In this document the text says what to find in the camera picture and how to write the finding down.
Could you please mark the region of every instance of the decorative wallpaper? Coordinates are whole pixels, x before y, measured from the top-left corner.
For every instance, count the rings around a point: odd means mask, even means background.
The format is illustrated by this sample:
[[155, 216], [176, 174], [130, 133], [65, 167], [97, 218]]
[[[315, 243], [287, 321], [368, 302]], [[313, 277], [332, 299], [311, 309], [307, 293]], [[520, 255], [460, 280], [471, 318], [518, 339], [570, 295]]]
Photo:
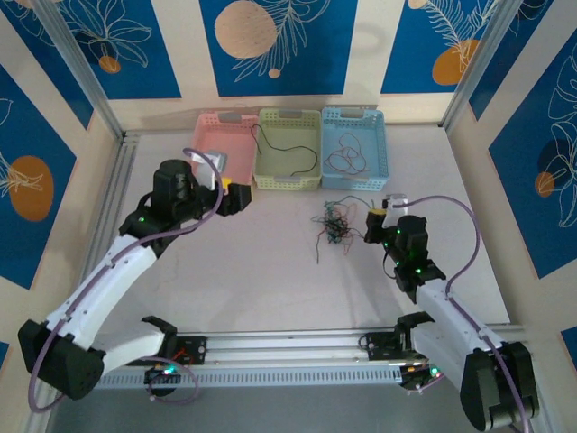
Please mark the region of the decorative wallpaper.
[[[55, 3], [108, 98], [180, 97], [151, 0]], [[0, 5], [12, 13], [14, 28], [54, 81], [61, 67], [56, 69], [51, 63], [60, 65], [62, 60], [28, 1], [0, 0]], [[61, 87], [73, 85], [69, 74], [61, 81]]]
[[26, 0], [0, 0], [0, 10], [40, 63], [79, 122], [87, 128], [94, 109], [54, 47], [50, 36], [30, 9], [30, 4]]
[[539, 278], [577, 258], [577, 31], [490, 146]]
[[220, 97], [340, 95], [356, 0], [201, 0]]
[[573, 366], [577, 370], [577, 327], [572, 327], [570, 329], [565, 329], [561, 336], [569, 352], [569, 356], [573, 361]]
[[499, 0], [407, 0], [381, 93], [453, 92]]
[[0, 67], [0, 276], [30, 289], [76, 157]]
[[4, 365], [4, 361], [7, 355], [8, 355], [8, 344], [0, 341], [0, 377], [2, 377], [2, 365]]
[[469, 98], [479, 120], [554, 0], [524, 0]]

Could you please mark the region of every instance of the light blue plastic basket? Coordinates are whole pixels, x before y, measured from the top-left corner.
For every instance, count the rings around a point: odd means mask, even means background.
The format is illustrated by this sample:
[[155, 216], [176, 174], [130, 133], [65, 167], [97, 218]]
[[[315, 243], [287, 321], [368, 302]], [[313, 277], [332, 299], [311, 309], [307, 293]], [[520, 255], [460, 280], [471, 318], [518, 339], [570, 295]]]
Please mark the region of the light blue plastic basket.
[[[322, 114], [321, 155], [322, 187], [328, 189], [351, 189], [356, 191], [380, 191], [389, 180], [389, 156], [385, 135], [385, 117], [378, 110], [358, 108], [325, 108]], [[327, 159], [335, 151], [342, 149], [339, 141], [360, 151], [366, 160], [366, 171], [347, 174], [334, 170]], [[355, 158], [357, 169], [361, 160]], [[348, 164], [339, 167], [332, 157], [333, 167], [344, 170]]]

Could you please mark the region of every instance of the basket handle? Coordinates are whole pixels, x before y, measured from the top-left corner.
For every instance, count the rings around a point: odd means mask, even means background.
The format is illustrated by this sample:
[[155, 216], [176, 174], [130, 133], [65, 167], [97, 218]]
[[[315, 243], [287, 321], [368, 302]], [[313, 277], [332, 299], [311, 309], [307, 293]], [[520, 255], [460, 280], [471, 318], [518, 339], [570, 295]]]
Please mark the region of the basket handle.
[[341, 117], [348, 119], [362, 119], [364, 117], [364, 110], [362, 108], [342, 108]]
[[285, 119], [300, 119], [303, 116], [302, 110], [283, 109], [279, 110], [279, 117]]
[[275, 176], [275, 177], [274, 177], [274, 181], [275, 181], [275, 182], [285, 182], [285, 183], [299, 183], [299, 182], [300, 182], [300, 177], [294, 177], [294, 176]]
[[370, 180], [369, 178], [357, 178], [356, 176], [343, 176], [343, 179], [359, 183], [366, 183]]
[[223, 124], [239, 124], [243, 117], [238, 113], [218, 113], [218, 120]]

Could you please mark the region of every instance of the orange circle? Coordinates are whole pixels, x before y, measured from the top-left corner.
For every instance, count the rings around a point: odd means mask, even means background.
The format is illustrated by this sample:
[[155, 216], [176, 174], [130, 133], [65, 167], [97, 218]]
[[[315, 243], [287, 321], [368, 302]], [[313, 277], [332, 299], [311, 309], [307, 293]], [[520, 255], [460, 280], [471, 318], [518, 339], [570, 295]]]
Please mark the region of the orange circle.
[[427, 4], [427, 0], [408, 0], [407, 3], [411, 9], [420, 9]]
[[104, 72], [108, 72], [109, 74], [120, 72], [120, 62], [114, 57], [102, 56], [98, 59], [98, 65]]
[[535, 179], [535, 190], [543, 198], [549, 197], [555, 188], [553, 174], [543, 171]]
[[273, 68], [269, 71], [269, 77], [271, 78], [278, 78], [280, 77], [280, 70]]
[[433, 80], [441, 86], [458, 84], [463, 77], [465, 67], [471, 61], [471, 57], [477, 50], [479, 41], [463, 41], [459, 45], [449, 48], [441, 54], [433, 66]]
[[9, 189], [10, 201], [18, 215], [34, 223], [48, 216], [54, 198], [54, 180], [46, 163], [35, 156], [21, 156], [8, 169], [8, 176], [18, 179], [18, 174], [30, 178], [41, 178], [34, 182], [35, 188], [25, 183], [16, 183]]
[[216, 17], [215, 35], [223, 51], [236, 59], [261, 56], [278, 36], [272, 16], [251, 0], [230, 3]]

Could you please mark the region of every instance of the plastic basket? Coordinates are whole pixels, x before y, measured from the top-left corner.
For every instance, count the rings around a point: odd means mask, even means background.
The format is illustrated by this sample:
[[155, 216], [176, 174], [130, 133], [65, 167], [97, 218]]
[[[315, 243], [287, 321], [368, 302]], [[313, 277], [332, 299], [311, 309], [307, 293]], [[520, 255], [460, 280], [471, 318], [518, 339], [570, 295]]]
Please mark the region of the plastic basket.
[[[226, 155], [223, 177], [241, 185], [252, 184], [256, 142], [251, 128], [256, 115], [236, 113], [204, 113], [198, 117], [192, 147], [201, 152], [222, 152]], [[193, 172], [197, 164], [193, 163]]]
[[[321, 180], [321, 114], [314, 110], [279, 110], [265, 108], [259, 115], [257, 140], [261, 153], [257, 153], [254, 179], [259, 189], [311, 190], [317, 189]], [[264, 140], [264, 133], [273, 147], [288, 149], [305, 146], [305, 149], [286, 152], [271, 149]]]
[[[323, 188], [382, 190], [389, 180], [383, 113], [357, 108], [325, 108], [321, 153]], [[346, 153], [350, 156], [348, 160], [342, 156], [347, 156]]]

